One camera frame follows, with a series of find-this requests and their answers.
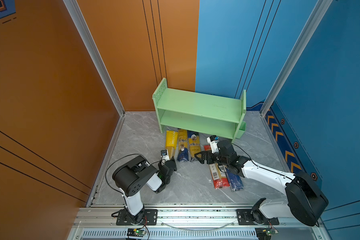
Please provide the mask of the yellow blue spaghetti bag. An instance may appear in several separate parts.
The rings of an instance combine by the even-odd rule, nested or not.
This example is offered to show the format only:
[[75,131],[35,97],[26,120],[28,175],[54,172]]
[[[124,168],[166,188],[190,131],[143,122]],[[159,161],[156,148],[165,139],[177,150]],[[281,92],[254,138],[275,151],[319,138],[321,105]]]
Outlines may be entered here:
[[189,162],[190,154],[189,154],[189,139],[188,139],[188,131],[184,129],[178,130],[178,147],[179,153],[177,156],[178,162]]

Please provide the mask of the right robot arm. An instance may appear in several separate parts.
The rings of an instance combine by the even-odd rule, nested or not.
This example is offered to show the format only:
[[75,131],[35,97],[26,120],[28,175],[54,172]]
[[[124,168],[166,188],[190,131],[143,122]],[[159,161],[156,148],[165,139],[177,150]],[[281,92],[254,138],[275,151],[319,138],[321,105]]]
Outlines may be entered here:
[[318,226],[319,219],[329,204],[315,181],[305,172],[297,174],[272,169],[255,162],[249,154],[238,155],[230,141],[210,142],[211,150],[195,154],[201,164],[218,164],[240,177],[267,185],[286,198],[261,198],[251,209],[254,223],[263,225],[276,218],[295,218],[310,227]]

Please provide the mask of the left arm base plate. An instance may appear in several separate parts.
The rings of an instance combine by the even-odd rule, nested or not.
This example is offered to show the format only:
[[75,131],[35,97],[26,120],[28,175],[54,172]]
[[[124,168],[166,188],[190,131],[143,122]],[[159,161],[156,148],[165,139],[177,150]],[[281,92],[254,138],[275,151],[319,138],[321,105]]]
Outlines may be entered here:
[[146,225],[155,226],[158,220],[157,209],[142,209],[137,215],[133,216],[127,209],[117,212],[117,226]]

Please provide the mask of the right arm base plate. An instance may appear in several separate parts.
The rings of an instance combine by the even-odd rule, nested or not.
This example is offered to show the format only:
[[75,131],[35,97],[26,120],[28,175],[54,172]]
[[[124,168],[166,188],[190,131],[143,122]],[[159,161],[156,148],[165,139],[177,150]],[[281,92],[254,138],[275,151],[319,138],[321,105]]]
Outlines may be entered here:
[[267,219],[259,211],[253,211],[251,209],[237,209],[237,219],[239,225],[249,226],[249,225],[279,225],[278,218]]

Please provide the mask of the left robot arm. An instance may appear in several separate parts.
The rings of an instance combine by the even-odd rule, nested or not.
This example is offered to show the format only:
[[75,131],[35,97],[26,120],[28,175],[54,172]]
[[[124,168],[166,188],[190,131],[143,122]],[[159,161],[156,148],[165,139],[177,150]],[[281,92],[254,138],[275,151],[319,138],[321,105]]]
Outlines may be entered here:
[[125,201],[125,211],[134,224],[145,220],[144,204],[140,190],[147,185],[153,192],[161,193],[171,182],[171,176],[177,171],[175,159],[168,154],[162,154],[158,167],[154,167],[141,154],[118,167],[112,174],[117,191]]

